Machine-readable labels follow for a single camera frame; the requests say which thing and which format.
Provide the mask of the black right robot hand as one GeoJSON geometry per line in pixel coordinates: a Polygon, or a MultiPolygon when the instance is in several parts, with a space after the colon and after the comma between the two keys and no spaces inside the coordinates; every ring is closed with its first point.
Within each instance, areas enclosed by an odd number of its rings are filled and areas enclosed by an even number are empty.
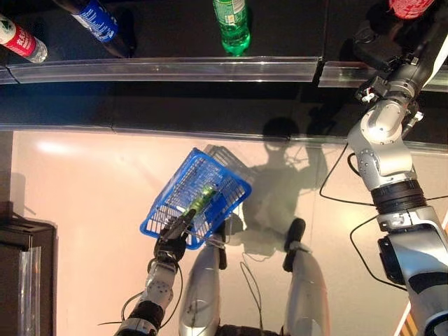
{"type": "Polygon", "coordinates": [[[354,55],[379,71],[390,72],[424,55],[436,56],[447,37],[447,23],[395,17],[362,22],[353,36],[354,55]]]}

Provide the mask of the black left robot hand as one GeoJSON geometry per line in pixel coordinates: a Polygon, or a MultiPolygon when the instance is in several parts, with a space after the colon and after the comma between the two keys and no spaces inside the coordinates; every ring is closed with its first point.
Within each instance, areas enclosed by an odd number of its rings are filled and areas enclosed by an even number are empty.
{"type": "Polygon", "coordinates": [[[195,214],[196,210],[191,209],[179,217],[171,217],[168,220],[154,248],[153,254],[156,261],[178,263],[182,259],[195,214]]]}

